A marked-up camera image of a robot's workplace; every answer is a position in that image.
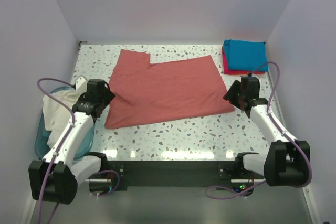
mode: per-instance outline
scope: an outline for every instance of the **terrazzo table surface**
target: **terrazzo table surface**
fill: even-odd
[[[232,85],[241,76],[223,73],[221,45],[82,45],[72,76],[109,81],[121,49],[148,52],[151,63],[186,60],[211,55],[226,84]],[[267,74],[258,75],[260,97],[271,93]],[[275,103],[272,106],[276,115]],[[268,143],[259,128],[236,109],[234,112],[186,118],[171,122],[105,129],[106,108],[96,122],[91,151],[103,152],[109,160],[233,160],[239,152],[267,154]]]

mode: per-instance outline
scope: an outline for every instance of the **baseboard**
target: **baseboard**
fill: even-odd
[[[269,72],[267,73],[267,75],[268,75],[268,79],[270,81],[270,86],[273,87],[274,82],[273,82],[272,75]],[[282,109],[280,107],[279,99],[278,99],[278,96],[277,96],[277,92],[274,93],[274,101],[276,103],[276,107],[277,107],[278,112],[279,112],[279,116],[280,116],[279,120],[286,127],[284,117],[283,117],[283,113],[282,113]],[[313,224],[322,224],[323,222],[322,222],[321,214],[320,214],[320,211],[319,211],[318,206],[316,204],[311,186],[308,185],[306,187],[303,187],[302,191],[303,191],[303,195],[304,195],[304,198],[306,200],[306,203],[307,203],[307,207],[308,207],[308,211],[309,211],[312,223]]]
[[[32,198],[31,194],[29,194],[25,209],[23,210],[20,224],[30,224],[35,209],[35,204],[36,200]]]

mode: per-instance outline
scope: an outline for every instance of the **stack of folded cloths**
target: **stack of folded cloths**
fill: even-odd
[[[267,62],[264,42],[225,40],[222,48],[225,74],[247,74]],[[256,74],[268,71],[268,65]]]

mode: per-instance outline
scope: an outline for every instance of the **plastic laundry basket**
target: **plastic laundry basket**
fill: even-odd
[[[52,91],[52,93],[55,93],[60,90],[69,90],[73,89],[72,87],[60,87]],[[74,159],[77,160],[79,158],[82,158],[85,154],[87,154],[91,148],[93,143],[93,136],[95,134],[95,125],[92,126],[92,128],[88,131],[86,136],[83,138],[82,143],[80,144],[77,153],[75,154]],[[51,134],[51,131],[46,131],[45,125],[44,125],[44,116],[43,113],[41,115],[40,124],[38,126],[36,140],[35,140],[35,153],[36,155],[42,159],[44,155],[46,155],[50,148],[47,144],[49,135]]]

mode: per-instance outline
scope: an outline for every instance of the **red folded towel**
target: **red folded towel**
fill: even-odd
[[[211,56],[150,64],[149,54],[121,50],[109,85],[108,129],[234,111]]]
[[[226,60],[225,53],[224,53],[224,47],[222,47],[222,56],[223,56],[223,67],[224,67],[224,73],[225,74],[235,75],[235,74],[248,74],[248,73],[251,73],[251,71],[246,71],[246,70],[232,70],[232,69],[228,69],[227,60]],[[262,74],[262,73],[265,73],[265,72],[260,72],[260,71],[255,72],[255,74]]]

